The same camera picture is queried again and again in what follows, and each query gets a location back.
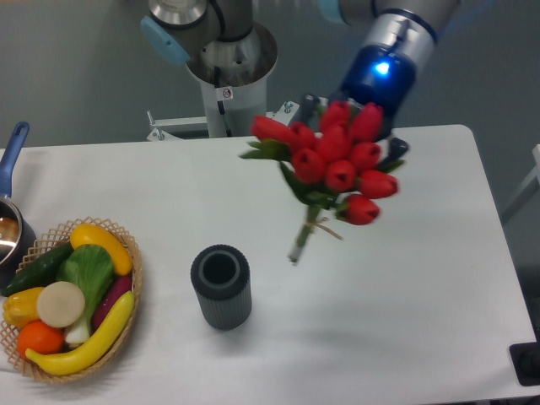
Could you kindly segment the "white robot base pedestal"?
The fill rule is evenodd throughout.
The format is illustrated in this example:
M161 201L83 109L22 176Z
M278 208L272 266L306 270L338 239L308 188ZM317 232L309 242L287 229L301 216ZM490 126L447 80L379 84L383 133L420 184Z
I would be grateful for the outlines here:
M197 74L194 67L187 69L199 83L210 138L249 136L254 117L267 114L267 78L271 72L253 83L236 86L214 84Z

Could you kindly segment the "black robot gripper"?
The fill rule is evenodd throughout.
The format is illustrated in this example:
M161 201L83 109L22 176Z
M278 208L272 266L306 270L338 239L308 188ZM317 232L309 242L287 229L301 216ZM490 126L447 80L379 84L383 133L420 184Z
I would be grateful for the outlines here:
M382 107L384 118L379 139L387 138L393 129L394 117L416 81L416 68L406 57L392 52L389 46L363 47L336 91L337 100L352 99L360 105L373 102ZM312 126L319 118L321 99L304 94L300 101L298 122ZM387 165L399 160L409 144L397 137L388 142Z

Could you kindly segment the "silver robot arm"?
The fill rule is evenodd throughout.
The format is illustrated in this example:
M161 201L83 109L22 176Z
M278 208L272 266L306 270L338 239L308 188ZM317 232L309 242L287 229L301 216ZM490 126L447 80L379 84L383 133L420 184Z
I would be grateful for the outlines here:
M267 78L278 60L273 33L257 21L253 1L151 1L140 28L168 63L184 67L198 81L201 118L153 121L154 136L164 129L204 127L212 138L245 136L267 111ZM285 14L306 39L335 28L366 32L352 63L329 95L304 95L273 113L273 122L310 123L316 110L334 100L357 107L376 103L384 118L379 139L392 139L394 117L429 60L456 1L319 1L317 18Z

